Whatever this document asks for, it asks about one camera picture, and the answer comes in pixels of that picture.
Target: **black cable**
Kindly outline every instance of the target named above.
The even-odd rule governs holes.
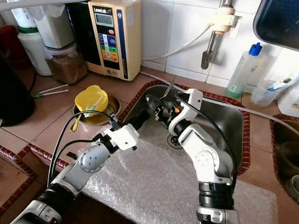
[[[79,143],[79,142],[92,142],[92,140],[74,140],[74,141],[70,141],[69,143],[66,143],[62,149],[59,151],[59,153],[57,154],[56,158],[52,159],[53,162],[53,169],[51,170],[51,179],[50,179],[50,182],[52,182],[52,180],[55,178],[54,177],[54,173],[55,173],[55,168],[56,168],[56,164],[57,164],[57,161],[60,157],[60,155],[62,154],[62,152],[70,145],[74,144],[74,143]]]
[[[34,71],[32,84],[31,84],[30,89],[29,89],[30,93],[31,93],[31,91],[33,90],[33,88],[34,88],[34,86],[36,84],[36,75],[37,75],[37,73],[36,73],[36,71]]]
[[[233,154],[232,148],[230,147],[227,138],[225,137],[225,135],[223,134],[222,130],[218,127],[218,125],[209,117],[207,116],[205,113],[203,113],[202,111],[198,110],[196,107],[194,107],[193,105],[187,103],[182,97],[180,97],[179,95],[175,96],[179,101],[183,102],[184,104],[186,104],[188,107],[190,107],[192,110],[194,110],[196,113],[198,113],[199,115],[201,115],[203,118],[207,119],[213,126],[214,128],[219,132],[219,134],[221,135],[221,137],[223,138],[225,144],[227,145],[228,148],[228,153],[230,154],[231,158],[232,158],[232,162],[233,162],[233,182],[232,182],[232,189],[234,191],[235,189],[235,185],[237,182],[237,167],[236,167],[236,163],[235,163],[235,156]]]
[[[55,146],[55,148],[54,148],[54,152],[53,152],[53,156],[52,156],[52,160],[51,160],[51,164],[50,164],[50,167],[49,167],[49,173],[48,173],[48,187],[50,186],[50,184],[51,184],[51,170],[53,169],[53,159],[55,159],[55,157],[56,157],[56,153],[57,153],[57,151],[58,151],[58,147],[59,147],[59,144],[60,144],[60,142],[61,142],[61,139],[62,139],[62,136],[63,136],[63,134],[64,134],[64,132],[65,132],[65,130],[66,130],[66,128],[67,128],[67,126],[69,125],[69,123],[75,118],[75,117],[77,117],[78,115],[80,115],[80,114],[84,114],[84,113],[97,113],[97,114],[100,114],[100,115],[104,115],[105,117],[107,117],[110,121],[111,121],[111,123],[114,123],[115,121],[113,120],[113,118],[110,116],[110,115],[108,115],[108,114],[106,114],[106,113],[104,113],[104,112],[100,112],[100,111],[81,111],[81,112],[78,112],[78,113],[76,113],[76,114],[74,114],[67,122],[66,122],[66,124],[64,125],[64,127],[63,127],[63,129],[62,129],[62,131],[61,131],[61,133],[60,133],[60,135],[59,135],[59,138],[58,138],[58,140],[57,140],[57,143],[56,143],[56,146]]]

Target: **sink drain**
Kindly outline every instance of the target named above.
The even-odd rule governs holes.
[[[167,143],[170,147],[174,149],[182,149],[183,147],[181,144],[178,142],[178,136],[173,136],[173,135],[168,135],[167,137]]]

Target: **bubble wrap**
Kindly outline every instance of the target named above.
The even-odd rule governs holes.
[[[83,193],[137,224],[198,224],[192,163],[144,140],[137,147],[114,153]],[[278,223],[274,193],[237,181],[234,200],[241,224]]]

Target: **kitchen sink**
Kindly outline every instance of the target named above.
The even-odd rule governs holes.
[[[146,89],[124,119],[124,123],[128,122],[136,116],[139,116],[141,111],[146,110],[148,113],[151,114],[151,117],[148,120],[146,120],[143,123],[142,127],[138,130],[140,138],[167,150],[169,154],[174,158],[179,157],[180,161],[185,160],[186,162],[191,162],[191,158],[189,157],[189,155],[178,143],[177,136],[171,136],[168,130],[163,126],[163,124],[154,119],[154,113],[149,108],[146,102],[145,97],[147,94],[151,94],[159,98],[164,94],[166,89],[167,86],[164,85],[154,85]],[[167,97],[163,98],[162,100],[177,102],[175,98],[176,92],[177,90],[172,89],[167,95]],[[204,112],[206,115],[208,115],[222,130],[232,148],[236,165],[237,167],[240,167],[240,165],[242,164],[243,155],[242,113],[237,109],[228,108],[206,101],[202,101],[200,110]],[[205,129],[205,131],[212,136],[216,145],[220,149],[228,151],[223,138],[220,136],[220,134],[217,132],[217,130],[213,127],[211,123],[209,123],[201,116],[197,116],[194,120],[194,123],[199,124],[203,129]]]

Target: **red object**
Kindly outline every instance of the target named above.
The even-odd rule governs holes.
[[[25,69],[31,66],[14,26],[0,28],[0,50],[14,68]]]

